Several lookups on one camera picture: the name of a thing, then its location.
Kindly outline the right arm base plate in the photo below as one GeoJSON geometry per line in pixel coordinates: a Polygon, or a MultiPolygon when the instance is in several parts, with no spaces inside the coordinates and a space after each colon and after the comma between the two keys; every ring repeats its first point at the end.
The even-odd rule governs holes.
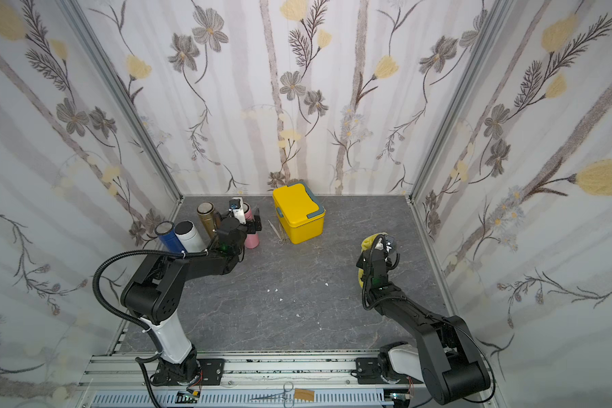
{"type": "Polygon", "coordinates": [[[350,372],[350,375],[357,379],[358,384],[423,384],[423,382],[405,374],[397,373],[389,362],[387,355],[357,358],[355,369],[350,372]]]}

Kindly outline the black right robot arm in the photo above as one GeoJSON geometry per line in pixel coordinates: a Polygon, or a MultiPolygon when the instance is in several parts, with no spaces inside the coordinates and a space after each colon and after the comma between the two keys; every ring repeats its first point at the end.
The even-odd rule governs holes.
{"type": "Polygon", "coordinates": [[[440,405],[457,400],[475,403],[470,396],[486,390],[490,395],[478,402],[490,401],[496,394],[494,372],[466,322],[426,309],[394,285],[389,272],[400,260],[392,238],[379,233],[362,242],[356,263],[363,308],[391,319],[415,339],[413,346],[401,342],[382,348],[382,375],[386,379],[404,375],[424,383],[440,405]]]}

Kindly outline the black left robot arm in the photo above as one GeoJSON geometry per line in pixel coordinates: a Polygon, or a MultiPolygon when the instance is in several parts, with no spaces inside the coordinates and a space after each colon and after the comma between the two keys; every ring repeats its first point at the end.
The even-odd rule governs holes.
{"type": "Polygon", "coordinates": [[[214,235],[204,243],[195,225],[186,220],[171,226],[181,248],[177,251],[134,250],[103,262],[93,275],[92,289],[108,312],[140,327],[156,348],[157,369],[145,375],[148,385],[192,386],[206,384],[195,345],[188,340],[178,316],[185,283],[206,276],[227,275],[245,254],[248,236],[263,229],[258,211],[248,212],[241,198],[229,202],[226,215],[215,216],[214,235]],[[124,287],[119,306],[110,304],[100,288],[106,269],[124,258],[141,256],[143,262],[124,287]]]}

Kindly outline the pink thermos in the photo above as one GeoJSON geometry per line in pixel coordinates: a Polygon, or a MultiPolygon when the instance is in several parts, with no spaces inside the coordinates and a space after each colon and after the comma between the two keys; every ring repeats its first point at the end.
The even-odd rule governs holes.
{"type": "MultiPolygon", "coordinates": [[[[246,202],[243,202],[243,209],[245,210],[244,216],[245,216],[246,222],[248,222],[248,224],[254,224],[255,217],[254,217],[254,213],[250,205],[246,202]]],[[[252,233],[248,234],[245,240],[245,248],[255,249],[258,246],[259,246],[258,233],[254,232],[253,234],[252,233]]]]}

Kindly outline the yellow grey cleaning cloth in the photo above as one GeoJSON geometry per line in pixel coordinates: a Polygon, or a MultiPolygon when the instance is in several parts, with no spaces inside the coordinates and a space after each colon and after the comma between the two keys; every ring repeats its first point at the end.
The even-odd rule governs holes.
{"type": "Polygon", "coordinates": [[[358,282],[359,282],[360,287],[364,287],[364,278],[365,278],[365,267],[363,266],[363,261],[362,261],[363,253],[364,251],[372,247],[372,244],[374,243],[375,239],[381,234],[377,233],[372,236],[368,236],[361,243],[361,254],[360,254],[359,260],[357,261],[358,282]]]}

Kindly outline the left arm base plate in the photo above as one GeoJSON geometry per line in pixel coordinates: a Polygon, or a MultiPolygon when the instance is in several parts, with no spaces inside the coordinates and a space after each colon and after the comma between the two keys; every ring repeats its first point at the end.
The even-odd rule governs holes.
{"type": "Polygon", "coordinates": [[[185,363],[171,364],[160,360],[151,376],[155,386],[218,386],[224,373],[224,359],[190,358],[185,363]]]}

